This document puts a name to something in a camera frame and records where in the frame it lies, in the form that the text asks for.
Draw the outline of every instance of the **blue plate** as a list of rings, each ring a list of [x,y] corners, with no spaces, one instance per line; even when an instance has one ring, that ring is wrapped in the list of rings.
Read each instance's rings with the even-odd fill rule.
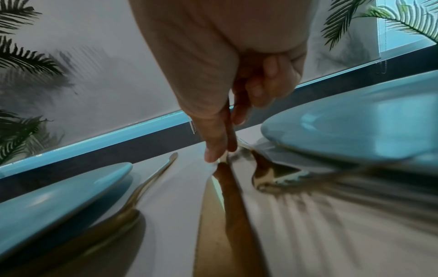
[[[0,261],[105,194],[132,169],[102,167],[0,204]]]
[[[430,152],[391,168],[438,175],[438,71],[323,98],[283,111],[262,134],[292,150],[368,163]]]

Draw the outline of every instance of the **blue light strip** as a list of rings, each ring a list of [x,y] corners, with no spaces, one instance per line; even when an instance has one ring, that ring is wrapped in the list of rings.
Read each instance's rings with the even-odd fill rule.
[[[381,53],[381,59],[378,61],[366,63],[355,68],[350,68],[335,74],[331,74],[326,77],[322,77],[310,82],[306,82],[297,86],[297,88],[310,85],[316,82],[333,78],[341,74],[369,66],[371,64],[380,62],[382,60],[397,57],[415,50],[419,50],[424,47],[433,45],[434,43],[428,39],[414,42],[408,45],[404,45],[389,51]],[[168,114],[159,118],[155,118],[149,121],[138,123],[123,129],[119,129],[101,136],[97,136],[91,139],[87,139],[69,146],[65,146],[56,150],[45,152],[40,155],[26,158],[24,160],[16,161],[10,164],[6,164],[0,167],[0,179],[14,174],[18,174],[24,171],[28,171],[37,167],[42,167],[54,162],[69,159],[75,156],[79,156],[91,151],[95,151],[107,146],[111,146],[124,141],[132,140],[140,136],[149,135],[151,133],[161,131],[167,128],[171,128],[180,124],[188,122],[186,114],[182,111],[177,111],[172,114]]]

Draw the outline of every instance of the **skin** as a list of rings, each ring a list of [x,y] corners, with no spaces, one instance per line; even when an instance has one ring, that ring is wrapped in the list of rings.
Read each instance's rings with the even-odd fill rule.
[[[130,0],[205,161],[237,149],[233,125],[300,83],[318,0]],[[229,91],[235,95],[230,113]]]

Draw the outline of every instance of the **silverware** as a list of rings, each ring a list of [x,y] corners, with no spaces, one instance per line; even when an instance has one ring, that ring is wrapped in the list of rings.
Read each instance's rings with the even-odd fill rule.
[[[357,177],[359,175],[372,174],[389,165],[407,162],[424,154],[434,152],[434,150],[428,150],[400,159],[391,159],[370,164],[360,164],[336,172],[304,174],[304,176],[303,174],[300,174],[296,168],[290,167],[290,174],[288,176],[284,176],[281,181],[278,181],[275,174],[276,170],[278,170],[276,169],[279,166],[278,164],[268,160],[264,155],[260,154],[255,147],[249,145],[240,138],[238,139],[238,145],[251,151],[251,154],[257,163],[257,167],[252,176],[252,184],[254,188],[260,192],[268,194],[312,193],[315,190],[322,189],[327,185],[339,182],[341,180]]]
[[[136,225],[141,214],[140,211],[136,209],[140,198],[151,187],[153,181],[160,177],[177,157],[178,153],[173,153],[161,168],[135,189],[123,207],[113,216],[88,228],[79,236],[52,249],[45,255],[23,266],[13,268],[4,276],[40,276],[68,261],[85,258],[110,245]]]

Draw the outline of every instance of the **dark gray wall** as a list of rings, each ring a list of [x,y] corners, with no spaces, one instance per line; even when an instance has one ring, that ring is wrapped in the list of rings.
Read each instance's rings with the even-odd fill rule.
[[[291,107],[353,89],[438,69],[438,47],[432,46],[388,60],[386,74],[373,64],[342,75],[298,88],[289,97],[265,110],[254,110],[237,130],[262,123]],[[0,202],[51,183],[119,162],[140,162],[201,142],[188,123],[119,143],[54,164],[0,180]]]

